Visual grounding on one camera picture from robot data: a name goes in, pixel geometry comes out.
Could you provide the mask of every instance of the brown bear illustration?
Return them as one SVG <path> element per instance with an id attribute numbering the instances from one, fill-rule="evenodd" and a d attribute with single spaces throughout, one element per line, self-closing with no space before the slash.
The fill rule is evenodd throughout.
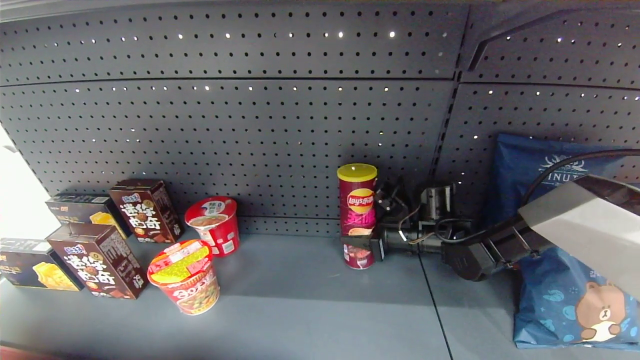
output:
<path id="1" fill-rule="evenodd" d="M 588 282 L 575 315 L 584 328 L 583 341 L 607 341 L 620 333 L 620 323 L 627 316 L 625 294 L 610 282 L 602 286 Z"/>

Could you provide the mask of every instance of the pegboard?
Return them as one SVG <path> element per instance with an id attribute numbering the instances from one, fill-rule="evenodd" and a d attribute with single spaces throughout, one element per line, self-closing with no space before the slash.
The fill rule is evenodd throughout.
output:
<path id="1" fill-rule="evenodd" d="M 300 236 L 339 236 L 340 220 L 311 218 L 239 217 L 241 233 Z"/>
<path id="2" fill-rule="evenodd" d="M 1 83 L 452 79 L 467 10 L 429 3 L 161 4 L 5 22 Z"/>
<path id="3" fill-rule="evenodd" d="M 480 41 L 462 81 L 640 88 L 639 31 L 637 10 L 554 12 Z"/>
<path id="4" fill-rule="evenodd" d="M 456 210 L 477 215 L 499 133 L 640 148 L 640 91 L 557 85 L 461 84 L 436 178 L 456 184 Z M 640 183 L 640 159 L 615 177 Z"/>
<path id="5" fill-rule="evenodd" d="M 1 89 L 3 127 L 50 194 L 167 181 L 184 211 L 228 195 L 240 215 L 337 218 L 336 169 L 428 176 L 452 81 L 128 80 Z"/>

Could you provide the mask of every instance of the lay's logo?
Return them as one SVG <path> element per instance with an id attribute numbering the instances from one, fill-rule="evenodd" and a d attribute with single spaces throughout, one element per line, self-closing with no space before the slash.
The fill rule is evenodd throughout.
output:
<path id="1" fill-rule="evenodd" d="M 364 214 L 373 207 L 373 191 L 370 189 L 356 189 L 347 196 L 347 206 L 349 209 Z"/>

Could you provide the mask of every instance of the robotic arm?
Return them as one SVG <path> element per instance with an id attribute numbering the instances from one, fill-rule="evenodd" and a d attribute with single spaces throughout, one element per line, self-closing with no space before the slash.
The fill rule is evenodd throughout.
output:
<path id="1" fill-rule="evenodd" d="M 392 249 L 439 253 L 456 274 L 471 281 L 482 281 L 495 272 L 513 267 L 513 263 L 524 257 L 539 256 L 556 245 L 640 298 L 639 189 L 589 175 L 563 184 L 527 204 L 537 185 L 567 163 L 639 154 L 639 150 L 602 151 L 560 161 L 533 182 L 517 215 L 468 236 L 466 234 L 471 233 L 468 220 L 447 218 L 451 216 L 448 198 L 451 189 L 444 191 L 446 186 L 431 187 L 423 192 L 430 192 L 431 204 L 423 206 L 427 215 L 421 212 L 418 220 L 410 224 L 405 220 L 417 209 L 409 213 L 406 199 L 394 202 L 396 193 L 383 187 L 376 194 L 376 200 L 384 204 L 383 211 L 395 213 L 394 220 L 380 222 L 370 236 L 344 236 L 342 241 L 373 251 L 377 261 Z"/>

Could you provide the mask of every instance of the dark snack box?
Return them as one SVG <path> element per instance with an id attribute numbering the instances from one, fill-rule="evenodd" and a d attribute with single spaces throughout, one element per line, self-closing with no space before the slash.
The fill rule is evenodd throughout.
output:
<path id="1" fill-rule="evenodd" d="M 113 225 L 123 238 L 131 236 L 118 206 L 108 196 L 59 193 L 46 203 L 62 225 L 70 222 Z"/>
<path id="2" fill-rule="evenodd" d="M 109 194 L 138 241 L 175 243 L 184 232 L 162 180 L 123 180 Z"/>
<path id="3" fill-rule="evenodd" d="M 145 271 L 113 225 L 62 225 L 47 237 L 91 293 L 136 299 L 148 284 Z"/>
<path id="4" fill-rule="evenodd" d="M 16 286 L 67 291 L 84 288 L 47 240 L 0 239 L 0 272 Z"/>

